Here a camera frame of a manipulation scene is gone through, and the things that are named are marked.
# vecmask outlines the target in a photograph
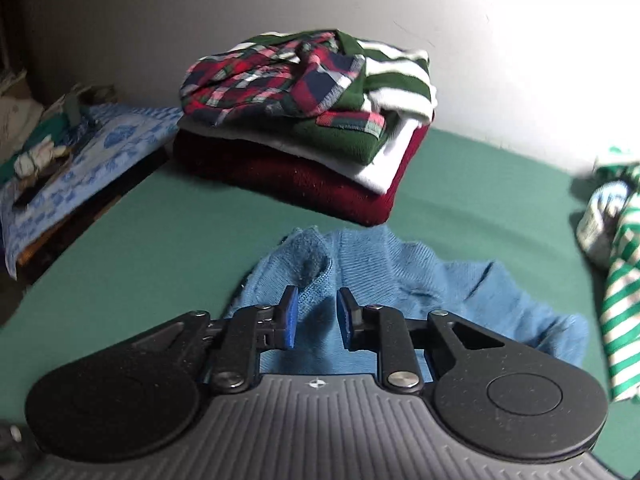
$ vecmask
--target green tablecloth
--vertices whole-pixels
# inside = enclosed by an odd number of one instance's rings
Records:
[[[534,298],[584,314],[584,368],[606,384],[593,280],[570,224],[584,202],[571,187],[553,168],[432,130],[388,224],[445,259],[501,260]],[[1,330],[0,418],[23,420],[30,385],[52,368],[187,310],[219,315],[260,257],[293,228],[313,224],[348,225],[183,176],[170,164],[156,171],[62,255]],[[627,476],[640,468],[639,422],[640,406],[612,405],[595,448]]]

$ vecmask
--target white wall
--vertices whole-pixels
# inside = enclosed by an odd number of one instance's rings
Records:
[[[435,125],[571,171],[638,139],[640,0],[25,0],[54,98],[114,82],[177,103],[184,70],[265,30],[337,27],[431,54]]]

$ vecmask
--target metal screw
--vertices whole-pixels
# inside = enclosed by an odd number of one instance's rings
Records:
[[[259,310],[268,311],[271,308],[271,305],[255,305],[255,307]],[[260,314],[260,318],[258,323],[264,323],[266,321],[273,320],[273,312],[265,312],[264,314]]]
[[[389,384],[397,388],[413,388],[420,382],[420,378],[413,372],[393,372],[386,378]]]
[[[244,383],[244,377],[238,372],[219,372],[213,377],[213,383],[219,388],[237,388]]]

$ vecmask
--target black circular pad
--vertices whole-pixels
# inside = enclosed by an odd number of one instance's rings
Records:
[[[25,414],[47,452],[117,462],[171,442],[198,404],[198,389],[185,371],[159,354],[128,348],[45,375],[29,392]]]
[[[440,420],[508,460],[557,461],[589,449],[607,416],[598,381],[533,348],[509,345],[456,356],[433,391]]]
[[[555,382],[534,374],[498,377],[486,392],[498,408],[515,415],[542,415],[562,400],[562,390]]]

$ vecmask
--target fabric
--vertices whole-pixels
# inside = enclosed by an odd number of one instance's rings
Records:
[[[390,132],[390,139],[379,150],[372,163],[366,166],[356,164],[350,160],[335,158],[313,148],[301,146],[289,136],[270,135],[255,129],[234,128],[224,125],[219,128],[210,128],[188,116],[182,117],[178,121],[178,126],[183,130],[204,137],[248,140],[270,146],[284,153],[308,158],[334,170],[336,173],[346,176],[348,179],[375,193],[385,194],[398,172],[402,156],[411,141],[414,130],[420,127],[420,123],[415,119],[402,119],[399,121],[394,131]]]
[[[384,304],[406,318],[449,310],[503,336],[574,365],[582,361],[588,326],[582,316],[558,316],[518,289],[497,262],[443,262],[420,242],[403,242],[386,226],[295,230],[249,275],[227,317],[244,306],[278,303],[286,285],[299,288],[293,350],[262,354],[263,372],[281,374],[376,373],[376,355],[343,348],[335,294],[347,286],[360,305]],[[416,351],[431,380],[422,351]]]
[[[69,170],[44,188],[24,211],[14,211],[16,179],[0,190],[0,223],[6,268],[15,278],[20,253],[44,231],[107,186],[137,161],[168,142],[175,134],[179,108],[131,108],[124,105],[91,107],[104,126],[73,160]]]
[[[629,197],[629,186],[617,180],[599,187],[591,196],[575,236],[587,257],[601,269],[609,269],[611,247],[620,212]]]
[[[44,107],[32,99],[0,97],[0,163],[22,149],[43,110]]]
[[[27,141],[22,146],[22,150],[30,150],[41,142],[45,137],[50,136],[55,144],[65,144],[68,136],[69,122],[66,114],[55,114],[50,118],[42,117],[42,122],[32,131]],[[0,166],[0,186],[15,176],[14,164],[20,153],[15,153],[8,161]]]
[[[396,176],[378,195],[312,160],[245,140],[213,139],[180,130],[174,157],[191,173],[262,192],[285,202],[365,226],[386,222],[409,161],[426,134],[418,128]]]
[[[15,174],[26,178],[44,170],[49,163],[66,152],[66,146],[54,146],[51,136],[45,137],[28,152],[18,156],[14,163]]]
[[[185,113],[211,126],[261,116],[315,117],[337,101],[363,65],[363,56],[338,52],[333,32],[314,32],[207,56],[189,69],[180,97]]]
[[[599,319],[611,397],[624,400],[640,394],[640,155],[611,148],[596,160],[596,173],[631,186],[612,243]]]
[[[269,128],[281,135],[289,135],[292,142],[324,152],[334,158],[344,158],[361,166],[371,164],[382,146],[389,140],[398,124],[396,113],[385,113],[385,127],[380,136],[364,135],[358,129],[335,128],[318,124],[318,118],[301,121],[275,122]],[[269,124],[255,126],[268,128]]]
[[[308,32],[265,32],[236,45],[232,51],[252,45],[281,44],[306,34]],[[426,51],[401,50],[381,41],[358,40],[341,30],[336,30],[335,35],[342,52],[365,58],[363,72],[340,96],[335,110],[394,110],[429,122],[437,101]],[[293,57],[288,61],[298,60]]]
[[[268,32],[237,45],[225,54],[203,58],[191,67],[181,91],[185,113],[209,126],[220,126],[222,121],[228,119],[228,112],[221,112],[217,108],[217,81],[213,81],[226,72],[207,72],[212,63],[219,69],[215,63],[223,58],[223,66],[232,73],[235,69],[232,60],[253,56],[249,54],[252,52],[271,52],[270,70],[287,70],[289,76],[294,73],[306,74],[305,57],[298,57],[298,51],[288,45],[299,45],[301,41],[318,34],[332,35],[333,43],[325,41],[323,48],[339,49],[345,56],[364,59],[364,67],[358,76],[348,86],[338,90],[341,91],[338,99],[330,110],[321,114],[307,118],[298,116],[295,119],[291,115],[288,118],[275,117],[283,115],[279,112],[248,119],[244,117],[245,121],[253,120],[253,123],[243,123],[243,127],[288,133],[292,142],[298,145],[365,166],[372,163],[395,128],[398,118],[389,112],[407,114],[425,124],[431,122],[437,101],[436,89],[429,77],[428,54],[423,50],[400,50],[384,43],[356,40],[341,31],[296,34]],[[249,79],[242,83],[246,86],[255,84],[256,76],[251,74],[251,69],[248,74],[233,77]],[[281,86],[276,94],[283,91],[286,88]],[[243,115],[244,103],[237,105],[241,107],[239,114]],[[232,117],[239,119],[238,114]]]

